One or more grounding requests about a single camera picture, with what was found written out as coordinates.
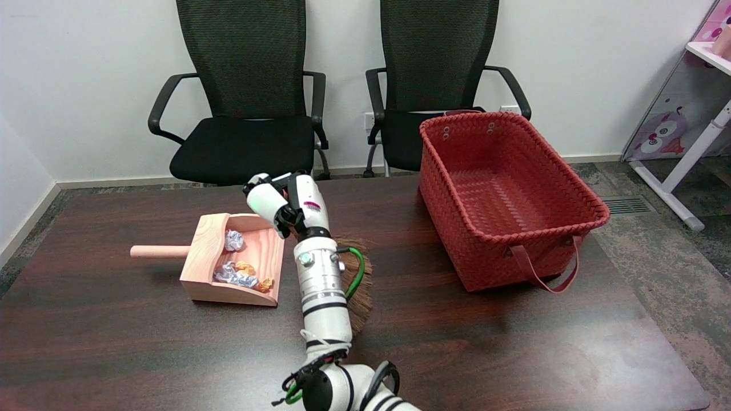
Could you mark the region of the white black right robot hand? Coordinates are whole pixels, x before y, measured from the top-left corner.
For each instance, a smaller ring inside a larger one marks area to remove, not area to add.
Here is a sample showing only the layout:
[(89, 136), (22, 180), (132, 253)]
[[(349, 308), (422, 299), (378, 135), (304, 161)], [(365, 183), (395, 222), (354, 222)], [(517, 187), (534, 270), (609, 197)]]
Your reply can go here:
[(299, 242), (331, 237), (326, 203), (309, 174), (288, 172), (275, 178), (257, 174), (243, 185), (243, 194), (253, 213), (269, 222), (282, 239), (290, 234)]

